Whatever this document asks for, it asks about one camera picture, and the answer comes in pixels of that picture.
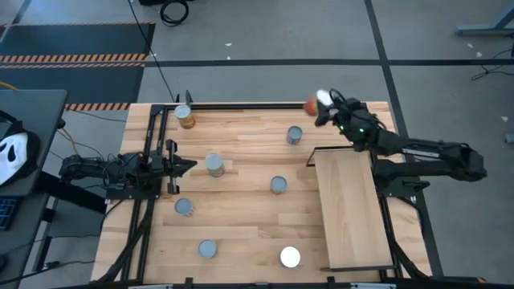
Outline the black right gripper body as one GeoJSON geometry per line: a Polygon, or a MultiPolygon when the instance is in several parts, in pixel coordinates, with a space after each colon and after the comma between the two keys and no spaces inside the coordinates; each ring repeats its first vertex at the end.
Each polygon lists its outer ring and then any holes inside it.
{"type": "Polygon", "coordinates": [[[331,108],[332,124],[357,152],[369,149],[380,129],[380,120],[360,100],[339,98],[331,108]]]}

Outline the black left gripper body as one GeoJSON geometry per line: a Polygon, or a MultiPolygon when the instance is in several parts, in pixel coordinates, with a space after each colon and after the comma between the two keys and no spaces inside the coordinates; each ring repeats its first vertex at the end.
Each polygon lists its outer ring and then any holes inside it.
{"type": "Polygon", "coordinates": [[[180,193],[180,188],[176,181],[176,171],[174,168],[174,154],[177,151],[177,143],[171,139],[165,141],[165,149],[168,152],[168,157],[163,157],[158,151],[150,153],[151,161],[151,174],[154,180],[169,177],[167,190],[169,194],[177,195],[180,193]]]}

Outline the red label tin can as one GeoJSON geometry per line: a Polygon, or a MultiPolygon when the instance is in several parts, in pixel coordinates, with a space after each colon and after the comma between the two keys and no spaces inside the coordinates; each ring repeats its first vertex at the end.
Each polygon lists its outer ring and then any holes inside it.
{"type": "Polygon", "coordinates": [[[317,90],[304,103],[303,108],[309,116],[327,116],[332,106],[333,100],[329,92],[317,90]]]}

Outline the brown label tin can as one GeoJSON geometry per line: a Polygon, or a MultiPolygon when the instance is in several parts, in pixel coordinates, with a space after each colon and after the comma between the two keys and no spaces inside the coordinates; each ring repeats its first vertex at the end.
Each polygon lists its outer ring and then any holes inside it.
{"type": "Polygon", "coordinates": [[[225,173],[223,159],[217,153],[211,153],[206,156],[205,166],[212,177],[221,177],[225,173]]]}

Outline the blue peaches tin can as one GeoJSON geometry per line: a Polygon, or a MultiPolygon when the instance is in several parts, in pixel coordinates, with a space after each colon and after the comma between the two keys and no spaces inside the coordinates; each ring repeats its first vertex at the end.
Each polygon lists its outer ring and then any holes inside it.
{"type": "Polygon", "coordinates": [[[298,126],[291,126],[286,135],[286,141],[290,145],[297,145],[303,136],[303,131],[298,126]]]}

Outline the orange white patterned tin can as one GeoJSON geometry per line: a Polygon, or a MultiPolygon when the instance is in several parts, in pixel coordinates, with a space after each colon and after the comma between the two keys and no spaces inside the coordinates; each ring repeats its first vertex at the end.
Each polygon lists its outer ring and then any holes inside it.
{"type": "Polygon", "coordinates": [[[194,212],[194,204],[188,198],[179,198],[174,203],[174,211],[183,217],[189,217],[194,212]]]}

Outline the orange label tin can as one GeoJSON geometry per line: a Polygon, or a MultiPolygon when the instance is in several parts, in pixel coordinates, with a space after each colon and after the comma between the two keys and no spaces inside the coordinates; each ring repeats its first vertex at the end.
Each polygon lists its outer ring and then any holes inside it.
{"type": "Polygon", "coordinates": [[[173,114],[177,118],[179,124],[184,129],[190,129],[195,126],[195,119],[192,115],[191,108],[186,104],[178,105],[173,114]]]}

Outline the blue pink label tin can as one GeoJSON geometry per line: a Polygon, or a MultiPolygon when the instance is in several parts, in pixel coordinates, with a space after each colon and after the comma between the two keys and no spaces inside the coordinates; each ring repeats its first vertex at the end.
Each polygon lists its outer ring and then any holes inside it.
{"type": "Polygon", "coordinates": [[[274,194],[282,194],[288,187],[287,180],[282,176],[275,176],[271,179],[270,190],[274,194]]]}

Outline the wooden shelf with black legs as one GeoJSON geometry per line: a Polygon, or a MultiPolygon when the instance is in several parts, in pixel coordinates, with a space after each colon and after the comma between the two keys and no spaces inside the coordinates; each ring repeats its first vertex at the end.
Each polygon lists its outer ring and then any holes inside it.
{"type": "Polygon", "coordinates": [[[394,267],[368,153],[316,149],[318,191],[331,271],[394,267]]]}

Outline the grey lid tin can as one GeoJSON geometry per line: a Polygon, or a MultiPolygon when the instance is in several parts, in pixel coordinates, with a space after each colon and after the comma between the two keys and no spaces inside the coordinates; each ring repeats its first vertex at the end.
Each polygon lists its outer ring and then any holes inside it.
{"type": "Polygon", "coordinates": [[[204,239],[198,244],[198,255],[202,258],[213,258],[217,253],[216,241],[204,239]]]}

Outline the white lid tin can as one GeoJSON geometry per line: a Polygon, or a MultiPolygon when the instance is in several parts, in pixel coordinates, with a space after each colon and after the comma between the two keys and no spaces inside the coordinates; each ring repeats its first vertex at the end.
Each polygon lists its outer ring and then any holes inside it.
{"type": "Polygon", "coordinates": [[[300,265],[301,255],[294,246],[286,246],[280,251],[279,260],[284,267],[295,268],[300,265]]]}

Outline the dark grey desk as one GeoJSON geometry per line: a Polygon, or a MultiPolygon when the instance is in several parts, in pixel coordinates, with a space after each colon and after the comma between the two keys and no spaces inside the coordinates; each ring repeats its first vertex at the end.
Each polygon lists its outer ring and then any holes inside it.
{"type": "Polygon", "coordinates": [[[22,126],[41,140],[38,168],[13,185],[0,189],[0,197],[21,196],[10,229],[0,231],[0,254],[6,255],[6,266],[0,271],[0,289],[17,289],[23,275],[49,195],[38,191],[39,174],[55,136],[57,124],[67,101],[64,90],[0,90],[0,110],[22,121],[22,126]]]}

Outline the grey metal table leg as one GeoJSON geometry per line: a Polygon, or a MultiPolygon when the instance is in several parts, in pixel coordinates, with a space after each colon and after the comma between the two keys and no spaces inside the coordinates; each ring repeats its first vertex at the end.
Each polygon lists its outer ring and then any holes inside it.
{"type": "Polygon", "coordinates": [[[506,11],[500,13],[498,19],[485,24],[470,24],[457,26],[455,33],[458,36],[508,36],[514,35],[514,4],[512,4],[506,11]]]}

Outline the white black ghost mask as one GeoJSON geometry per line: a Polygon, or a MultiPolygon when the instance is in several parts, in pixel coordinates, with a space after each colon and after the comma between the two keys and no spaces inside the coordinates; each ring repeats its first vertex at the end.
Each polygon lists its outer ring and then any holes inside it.
{"type": "Polygon", "coordinates": [[[0,140],[0,188],[28,177],[39,166],[37,160],[41,141],[32,131],[26,130],[21,120],[0,110],[0,118],[10,127],[0,140]]]}

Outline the black aluminium table frame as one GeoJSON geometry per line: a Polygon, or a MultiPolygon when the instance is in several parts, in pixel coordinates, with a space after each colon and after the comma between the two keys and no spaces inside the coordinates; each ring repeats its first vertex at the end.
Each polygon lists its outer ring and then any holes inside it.
{"type": "Polygon", "coordinates": [[[168,193],[157,200],[145,283],[296,289],[302,284],[343,287],[379,280],[376,270],[328,270],[316,170],[307,160],[316,147],[345,144],[336,129],[314,127],[297,102],[195,104],[193,115],[191,129],[169,116],[165,135],[177,142],[182,157],[198,162],[179,180],[181,195],[192,200],[194,212],[189,217],[177,214],[175,197],[168,193]],[[291,126],[303,131],[298,144],[286,141],[291,126]],[[223,159],[221,177],[206,169],[211,153],[223,159]],[[282,194],[270,190],[275,176],[287,180],[282,194]],[[216,241],[213,258],[198,255],[204,239],[216,241]],[[286,246],[299,250],[298,267],[280,262],[286,246]]]}

